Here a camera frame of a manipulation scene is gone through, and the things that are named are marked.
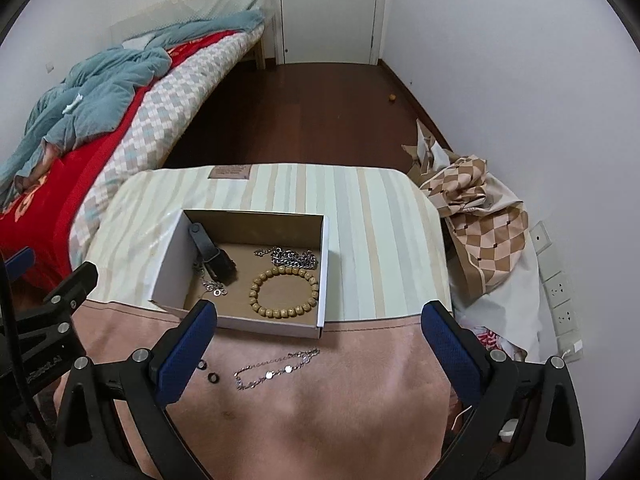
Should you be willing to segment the red bed blanket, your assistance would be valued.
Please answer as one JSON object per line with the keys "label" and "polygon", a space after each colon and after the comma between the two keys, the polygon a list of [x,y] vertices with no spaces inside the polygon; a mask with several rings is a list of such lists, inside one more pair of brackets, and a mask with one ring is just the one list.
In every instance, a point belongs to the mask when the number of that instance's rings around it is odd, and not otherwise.
{"label": "red bed blanket", "polygon": [[136,96],[118,128],[99,136],[65,155],[55,156],[47,150],[44,162],[25,181],[24,192],[11,203],[1,203],[1,252],[9,257],[32,248],[34,265],[24,274],[29,285],[51,290],[73,269],[62,263],[63,235],[70,229],[72,208],[79,204],[82,191],[89,186],[122,140],[132,116],[152,84],[136,92]]}

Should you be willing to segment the checkered bed sheet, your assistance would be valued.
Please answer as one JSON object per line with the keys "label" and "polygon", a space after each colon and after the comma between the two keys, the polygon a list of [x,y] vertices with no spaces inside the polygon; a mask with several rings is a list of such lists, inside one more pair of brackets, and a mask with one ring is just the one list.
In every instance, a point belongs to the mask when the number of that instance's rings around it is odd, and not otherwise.
{"label": "checkered bed sheet", "polygon": [[62,263],[75,269],[88,254],[106,208],[130,177],[163,165],[206,99],[239,60],[262,40],[265,27],[216,32],[172,48],[175,66],[145,92],[132,121],[72,208]]}

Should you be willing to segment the checkered beige cloth pile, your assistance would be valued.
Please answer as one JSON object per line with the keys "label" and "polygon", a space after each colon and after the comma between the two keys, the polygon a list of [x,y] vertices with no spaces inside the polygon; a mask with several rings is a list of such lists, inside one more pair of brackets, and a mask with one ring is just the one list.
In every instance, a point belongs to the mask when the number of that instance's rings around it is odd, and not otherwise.
{"label": "checkered beige cloth pile", "polygon": [[443,148],[416,123],[410,180],[444,226],[454,317],[488,349],[517,361],[540,358],[538,260],[524,202],[476,155]]}

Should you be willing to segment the white door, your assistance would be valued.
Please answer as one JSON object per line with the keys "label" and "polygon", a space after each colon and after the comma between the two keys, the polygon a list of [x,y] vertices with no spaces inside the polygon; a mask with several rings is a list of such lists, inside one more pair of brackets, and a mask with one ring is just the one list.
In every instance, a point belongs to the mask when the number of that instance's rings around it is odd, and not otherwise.
{"label": "white door", "polygon": [[284,64],[378,62],[385,0],[277,0]]}

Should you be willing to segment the teal blue quilt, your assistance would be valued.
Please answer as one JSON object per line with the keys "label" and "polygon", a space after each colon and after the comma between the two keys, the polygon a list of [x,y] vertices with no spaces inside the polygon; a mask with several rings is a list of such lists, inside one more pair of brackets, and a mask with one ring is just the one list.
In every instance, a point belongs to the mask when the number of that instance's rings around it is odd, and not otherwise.
{"label": "teal blue quilt", "polygon": [[115,131],[136,92],[163,78],[172,59],[168,50],[215,32],[250,32],[264,22],[259,9],[176,23],[148,32],[143,48],[112,47],[74,65],[67,76],[40,96],[28,116],[24,136],[1,164],[1,203],[24,192],[25,181],[44,162]]}

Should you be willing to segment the white power strip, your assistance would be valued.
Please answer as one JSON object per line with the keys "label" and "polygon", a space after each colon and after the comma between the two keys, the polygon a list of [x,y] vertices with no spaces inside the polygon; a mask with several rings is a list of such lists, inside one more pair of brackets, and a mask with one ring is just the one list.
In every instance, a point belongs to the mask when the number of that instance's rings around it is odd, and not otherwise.
{"label": "white power strip", "polygon": [[544,225],[538,221],[530,229],[538,272],[553,325],[558,356],[565,362],[575,362],[584,353],[584,341],[578,317],[572,303],[573,291],[564,272],[560,254]]}

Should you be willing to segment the white cardboard box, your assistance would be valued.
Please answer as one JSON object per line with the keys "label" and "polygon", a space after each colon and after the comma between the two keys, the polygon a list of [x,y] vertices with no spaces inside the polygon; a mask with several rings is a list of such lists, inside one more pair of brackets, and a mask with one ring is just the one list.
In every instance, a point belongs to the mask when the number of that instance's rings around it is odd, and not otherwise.
{"label": "white cardboard box", "polygon": [[[198,222],[234,261],[234,278],[209,292],[212,278],[189,228]],[[182,318],[211,301],[218,325],[258,334],[318,339],[326,319],[329,219],[323,214],[185,209],[158,258],[149,302]]]}

